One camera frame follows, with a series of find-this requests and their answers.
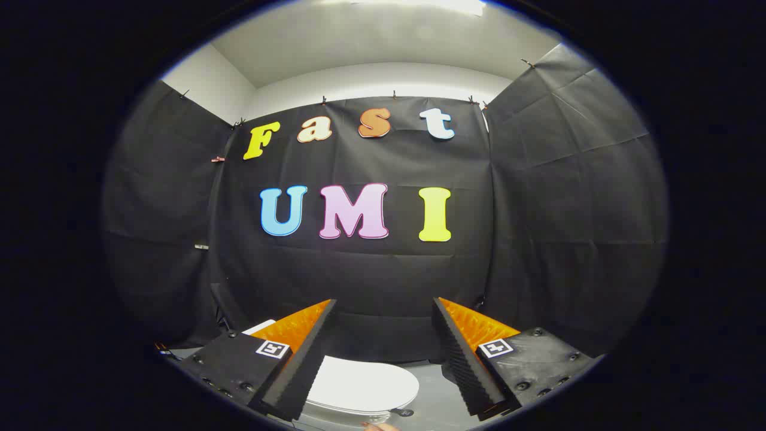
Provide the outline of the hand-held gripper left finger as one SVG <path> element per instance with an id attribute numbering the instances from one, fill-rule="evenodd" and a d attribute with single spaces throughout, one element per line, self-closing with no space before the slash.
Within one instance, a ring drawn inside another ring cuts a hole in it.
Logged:
<path id="1" fill-rule="evenodd" d="M 238 407 L 296 420 L 326 355 L 336 303 L 321 301 L 250 335 L 221 335 L 176 368 Z"/>

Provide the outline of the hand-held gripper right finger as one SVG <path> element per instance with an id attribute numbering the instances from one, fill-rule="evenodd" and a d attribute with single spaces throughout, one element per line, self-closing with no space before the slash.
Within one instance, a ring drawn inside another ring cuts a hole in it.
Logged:
<path id="1" fill-rule="evenodd" d="M 508 414 L 563 391 L 598 362 L 549 330 L 517 330 L 446 298 L 432 324 L 468 413 Z"/>

